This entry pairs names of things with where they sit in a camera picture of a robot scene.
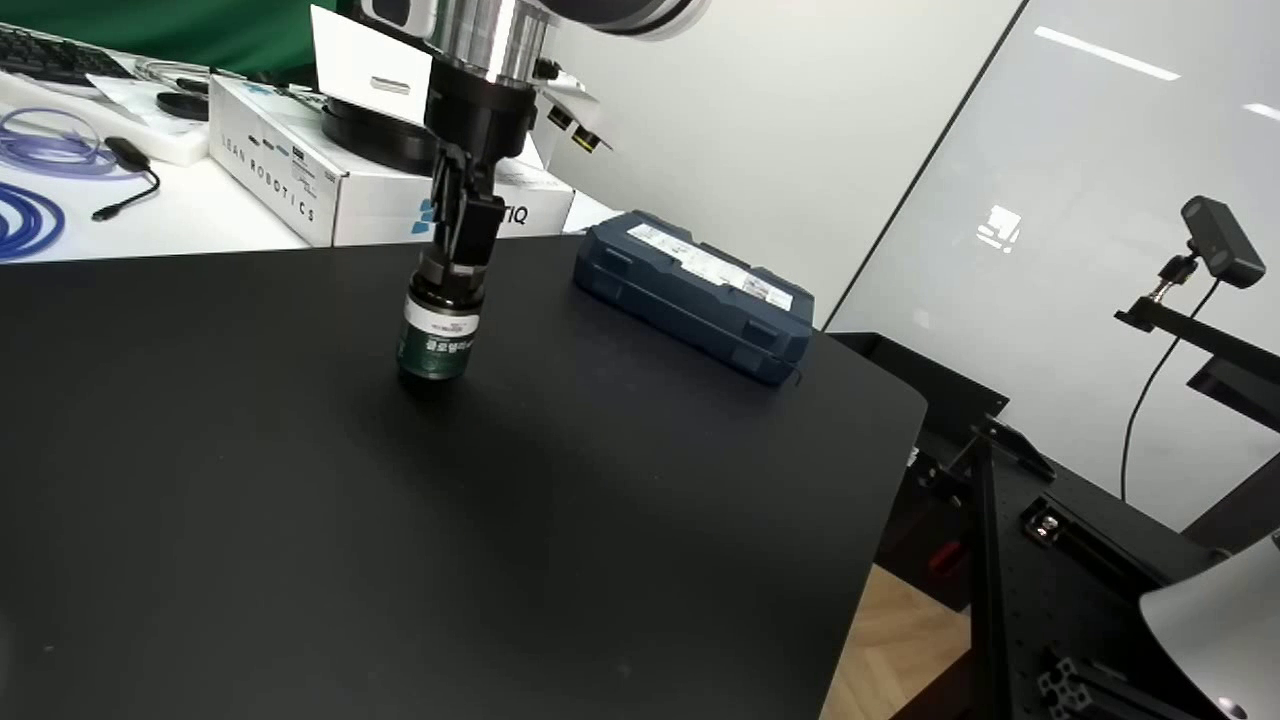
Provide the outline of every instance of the robotic arm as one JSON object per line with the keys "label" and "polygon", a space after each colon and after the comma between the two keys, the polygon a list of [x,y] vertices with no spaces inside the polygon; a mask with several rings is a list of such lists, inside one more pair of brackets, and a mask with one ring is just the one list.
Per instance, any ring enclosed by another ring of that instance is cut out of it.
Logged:
{"label": "robotic arm", "polygon": [[400,371],[455,380],[480,332],[484,269],[504,222],[497,164],[522,155],[537,120],[532,70],[554,19],[650,35],[698,0],[361,0],[437,56],[429,133],[437,142],[437,239],[409,286]]}

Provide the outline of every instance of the wooden floor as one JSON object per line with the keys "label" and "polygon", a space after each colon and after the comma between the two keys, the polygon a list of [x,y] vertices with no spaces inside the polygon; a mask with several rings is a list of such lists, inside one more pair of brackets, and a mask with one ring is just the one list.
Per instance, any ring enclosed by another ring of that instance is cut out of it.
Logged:
{"label": "wooden floor", "polygon": [[889,720],[964,647],[964,611],[871,567],[821,720]]}

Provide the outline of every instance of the black table surface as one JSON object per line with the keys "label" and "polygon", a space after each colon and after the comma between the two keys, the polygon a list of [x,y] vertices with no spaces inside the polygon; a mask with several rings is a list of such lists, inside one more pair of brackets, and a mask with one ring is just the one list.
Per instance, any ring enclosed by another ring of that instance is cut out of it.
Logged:
{"label": "black table surface", "polygon": [[1166,579],[1196,576],[1216,560],[1208,549],[1122,504],[1073,468],[1054,463],[1054,485],[1043,485],[1017,451],[998,448],[993,477],[985,479],[985,543],[974,587],[976,718],[1042,720],[1038,678],[1048,670],[1048,647],[1095,659],[1191,718],[1214,713],[1166,655],[1132,594],[1077,555],[1023,535],[1020,521],[1038,499],[1069,508]]}
{"label": "black table surface", "polygon": [[474,371],[409,249],[0,271],[6,720],[817,718],[923,401],[791,383],[509,244]]}

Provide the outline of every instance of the cable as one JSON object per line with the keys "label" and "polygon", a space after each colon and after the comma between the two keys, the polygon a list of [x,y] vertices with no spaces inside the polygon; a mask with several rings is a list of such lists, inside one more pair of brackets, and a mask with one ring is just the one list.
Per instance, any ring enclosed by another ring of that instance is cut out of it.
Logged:
{"label": "cable", "polygon": [[64,230],[70,217],[47,197],[0,185],[0,260],[35,255],[59,239]]}
{"label": "cable", "polygon": [[16,110],[0,115],[0,161],[59,180],[112,180],[116,155],[93,142],[93,133],[82,137],[56,126],[83,127],[82,115],[53,110]]}
{"label": "cable", "polygon": [[126,197],[121,204],[98,207],[93,222],[105,224],[105,222],[121,217],[130,204],[140,204],[161,194],[161,175],[151,168],[146,168],[140,175],[148,175],[146,194]]}
{"label": "cable", "polygon": [[[1208,292],[1203,292],[1199,304],[1191,310],[1191,320],[1203,312],[1203,304],[1216,297],[1219,286],[1223,286],[1223,282],[1214,282],[1214,286],[1208,286]],[[1177,351],[1179,343],[1186,343],[1179,335],[1168,343],[1168,351],[1159,358],[1159,365],[1151,367],[1145,391],[1135,395],[1135,406],[1132,406],[1132,414],[1129,414],[1126,445],[1122,445],[1122,504],[1129,504],[1129,448],[1132,448],[1135,418],[1145,414],[1158,377],[1166,371],[1166,365],[1173,360],[1173,351]]]}

